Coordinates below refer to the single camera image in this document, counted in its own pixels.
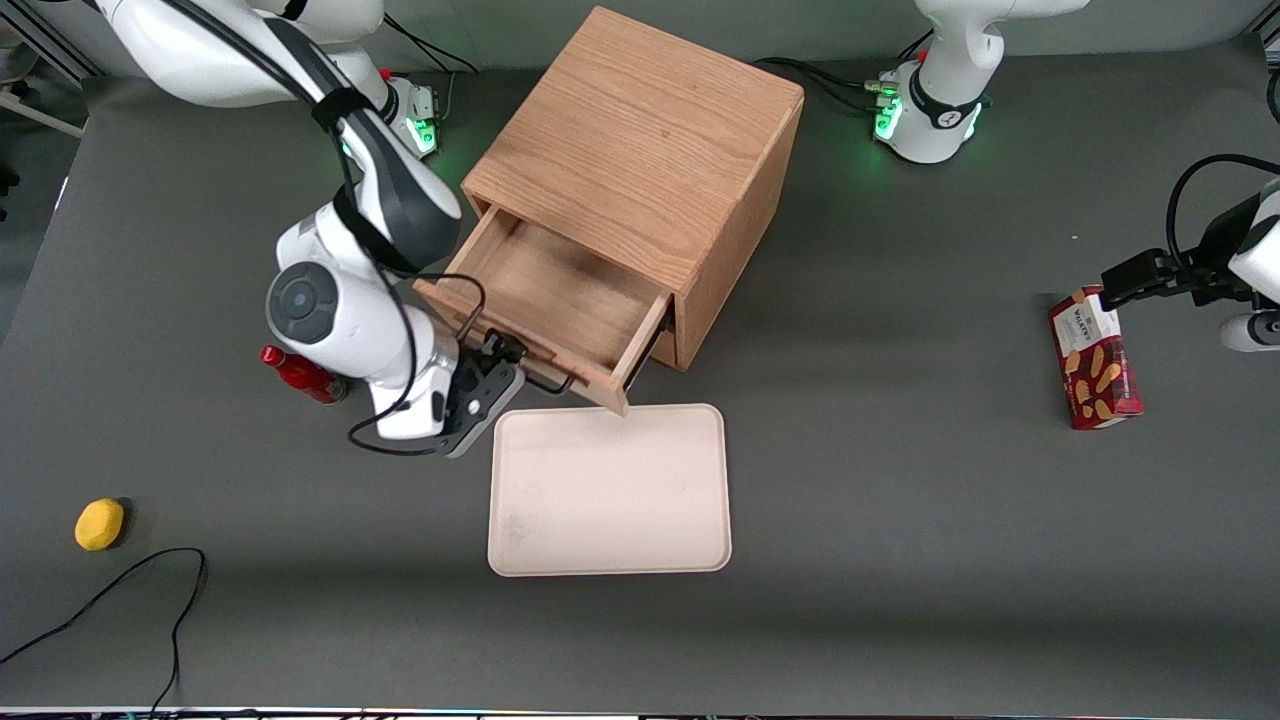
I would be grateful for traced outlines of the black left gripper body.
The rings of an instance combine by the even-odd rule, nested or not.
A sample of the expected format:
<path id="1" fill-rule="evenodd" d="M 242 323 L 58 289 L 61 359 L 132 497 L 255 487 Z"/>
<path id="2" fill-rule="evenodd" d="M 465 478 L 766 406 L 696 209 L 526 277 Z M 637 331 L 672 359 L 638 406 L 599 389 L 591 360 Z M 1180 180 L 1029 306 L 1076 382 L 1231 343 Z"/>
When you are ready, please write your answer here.
<path id="1" fill-rule="evenodd" d="M 1261 307 L 1263 301 L 1260 295 L 1228 268 L 1251 232 L 1260 208 L 1260 193 L 1251 195 L 1212 219 L 1204 228 L 1199 245 L 1190 250 L 1180 250 L 1178 246 L 1176 215 L 1180 200 L 1179 192 L 1172 193 L 1166 217 L 1167 251 L 1175 265 L 1172 282 L 1198 286 L 1197 291 L 1189 292 L 1197 307 L 1225 300 Z"/>

